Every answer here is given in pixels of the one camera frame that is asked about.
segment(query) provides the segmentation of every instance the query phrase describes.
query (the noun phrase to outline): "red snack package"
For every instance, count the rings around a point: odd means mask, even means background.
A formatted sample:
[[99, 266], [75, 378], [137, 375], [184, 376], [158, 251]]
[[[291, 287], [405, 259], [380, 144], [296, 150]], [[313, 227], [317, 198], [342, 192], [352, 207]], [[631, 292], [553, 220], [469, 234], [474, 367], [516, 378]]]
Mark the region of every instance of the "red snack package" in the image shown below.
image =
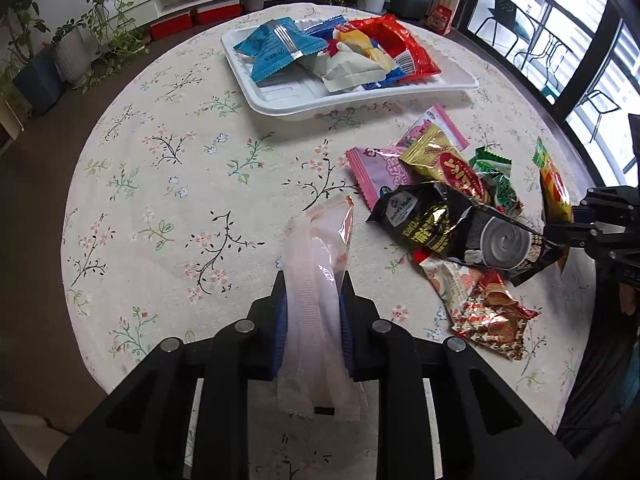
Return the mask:
[[353, 20], [350, 25], [377, 41], [408, 76], [400, 82], [422, 79], [442, 72], [425, 48], [396, 21], [392, 14]]
[[490, 269], [460, 310], [449, 311], [458, 335], [500, 352], [514, 361], [524, 353], [527, 321], [538, 315], [516, 301], [498, 274]]
[[449, 22], [451, 21], [451, 15], [451, 9], [447, 9], [447, 7], [439, 5], [431, 11], [429, 16], [425, 16], [424, 26], [431, 32], [444, 36], [447, 33]]

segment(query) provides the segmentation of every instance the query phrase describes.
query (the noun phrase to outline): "floral tablecloth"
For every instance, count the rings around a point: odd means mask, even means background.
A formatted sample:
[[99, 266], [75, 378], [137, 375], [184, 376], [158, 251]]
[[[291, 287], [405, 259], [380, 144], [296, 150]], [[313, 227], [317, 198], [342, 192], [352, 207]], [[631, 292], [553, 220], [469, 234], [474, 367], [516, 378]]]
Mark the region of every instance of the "floral tablecloth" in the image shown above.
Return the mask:
[[[110, 392], [168, 336], [190, 342], [244, 317], [271, 291], [287, 221], [327, 197], [355, 202], [350, 273], [356, 293], [415, 336], [443, 340], [449, 320], [424, 275], [376, 224], [344, 157], [353, 146], [394, 144], [441, 103], [475, 147], [513, 159], [522, 220], [542, 228], [538, 170], [542, 136], [576, 201], [566, 159], [543, 121], [491, 64], [413, 28], [422, 41], [473, 73], [474, 92], [386, 101], [286, 122], [252, 111], [226, 62], [220, 37], [271, 18], [320, 18], [339, 7], [292, 4], [242, 16], [194, 36], [140, 73], [107, 108], [82, 151], [66, 204], [62, 275], [84, 362]], [[564, 273], [551, 266], [512, 289], [541, 315], [527, 352], [510, 362], [480, 354], [555, 431], [588, 338], [594, 267], [572, 251]], [[374, 478], [377, 386], [358, 423], [288, 417], [275, 384], [250, 385], [252, 478]], [[190, 431], [188, 454], [193, 447]]]

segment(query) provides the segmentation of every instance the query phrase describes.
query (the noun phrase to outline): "red box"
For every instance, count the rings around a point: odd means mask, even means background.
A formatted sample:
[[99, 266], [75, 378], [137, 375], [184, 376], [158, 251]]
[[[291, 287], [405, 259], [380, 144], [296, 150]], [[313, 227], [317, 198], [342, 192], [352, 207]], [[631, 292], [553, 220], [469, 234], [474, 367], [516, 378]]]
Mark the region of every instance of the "red box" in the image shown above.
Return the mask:
[[170, 36], [181, 30], [187, 30], [193, 27], [193, 21], [191, 20], [191, 13], [187, 10], [178, 16], [172, 16], [162, 22], [157, 22], [151, 25], [151, 37], [154, 40], [159, 40], [165, 36]]
[[205, 23], [221, 22], [237, 18], [242, 14], [240, 0], [227, 0], [215, 4], [198, 7], [196, 9], [196, 21], [202, 25]]

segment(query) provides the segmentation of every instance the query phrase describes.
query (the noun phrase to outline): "floor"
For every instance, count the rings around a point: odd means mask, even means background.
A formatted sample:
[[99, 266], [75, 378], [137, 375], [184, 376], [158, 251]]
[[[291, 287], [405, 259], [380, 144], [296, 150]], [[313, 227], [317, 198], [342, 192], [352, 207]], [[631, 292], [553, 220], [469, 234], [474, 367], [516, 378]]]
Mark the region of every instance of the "floor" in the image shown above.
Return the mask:
[[[29, 120], [0, 157], [0, 410], [40, 415], [73, 431], [104, 398], [82, 363], [60, 279], [66, 194], [84, 142], [106, 107], [146, 65], [204, 28], [151, 43], [149, 54], [87, 94], [66, 92], [46, 115]], [[451, 38], [486, 57], [456, 31]], [[575, 155], [543, 108], [536, 108], [565, 152]], [[590, 186], [577, 155], [572, 163], [580, 188]]]

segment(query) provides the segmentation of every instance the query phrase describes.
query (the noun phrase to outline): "red and gold wrapper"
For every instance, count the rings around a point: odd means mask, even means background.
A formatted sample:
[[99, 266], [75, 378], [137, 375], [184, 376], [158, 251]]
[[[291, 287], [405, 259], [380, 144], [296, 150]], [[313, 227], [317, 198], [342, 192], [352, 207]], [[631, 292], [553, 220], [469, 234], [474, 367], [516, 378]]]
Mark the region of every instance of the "red and gold wrapper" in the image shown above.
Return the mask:
[[453, 330], [514, 361], [524, 354], [524, 330], [527, 321], [538, 315], [524, 308], [504, 286], [495, 269], [478, 282], [460, 310], [449, 311]]
[[481, 202], [488, 201], [488, 193], [476, 172], [436, 124], [402, 154], [400, 160], [431, 180], [439, 180]]

